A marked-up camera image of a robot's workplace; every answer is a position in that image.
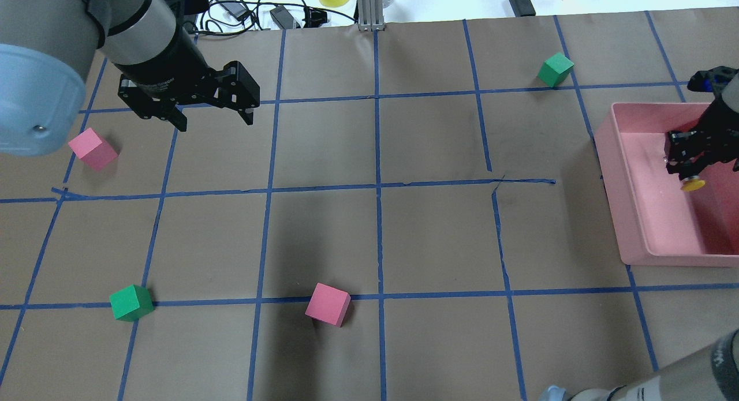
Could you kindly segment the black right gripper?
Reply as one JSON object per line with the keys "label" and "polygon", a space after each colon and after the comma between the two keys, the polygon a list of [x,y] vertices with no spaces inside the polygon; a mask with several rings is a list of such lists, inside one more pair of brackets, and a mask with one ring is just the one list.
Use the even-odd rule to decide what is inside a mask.
{"label": "black right gripper", "polygon": [[705,109],[695,126],[686,131],[665,133],[666,168],[681,182],[699,178],[710,165],[734,162],[737,172],[738,114],[724,99],[717,98]]}

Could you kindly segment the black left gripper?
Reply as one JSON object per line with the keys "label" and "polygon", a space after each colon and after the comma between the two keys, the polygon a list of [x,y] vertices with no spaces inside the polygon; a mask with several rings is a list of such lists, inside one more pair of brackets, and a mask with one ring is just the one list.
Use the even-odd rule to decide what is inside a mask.
{"label": "black left gripper", "polygon": [[238,112],[246,125],[254,123],[254,109],[260,106],[260,86],[237,60],[221,70],[206,68],[205,75],[193,82],[170,80],[158,88],[145,89],[143,84],[120,75],[119,98],[140,118],[160,119],[185,132],[188,119],[181,106],[208,104]]}

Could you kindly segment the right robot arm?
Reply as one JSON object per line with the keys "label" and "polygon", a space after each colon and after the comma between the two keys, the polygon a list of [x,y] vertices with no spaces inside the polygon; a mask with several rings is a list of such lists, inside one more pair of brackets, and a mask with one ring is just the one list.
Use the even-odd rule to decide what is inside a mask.
{"label": "right robot arm", "polygon": [[[630,266],[737,267],[737,173],[716,163],[692,181],[667,171],[667,134],[699,125],[707,103],[616,102],[595,134],[621,261]],[[737,331],[613,389],[541,400],[736,400]]]}

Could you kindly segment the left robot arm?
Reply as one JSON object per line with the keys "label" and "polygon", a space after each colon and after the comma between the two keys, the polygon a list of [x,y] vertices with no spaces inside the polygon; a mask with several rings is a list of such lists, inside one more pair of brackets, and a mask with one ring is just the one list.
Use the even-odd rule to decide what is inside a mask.
{"label": "left robot arm", "polygon": [[121,72],[118,95],[140,119],[183,132],[180,107],[209,104],[253,124],[259,84],[241,62],[210,67],[166,0],[1,0],[1,15],[2,153],[66,143],[97,51]]}

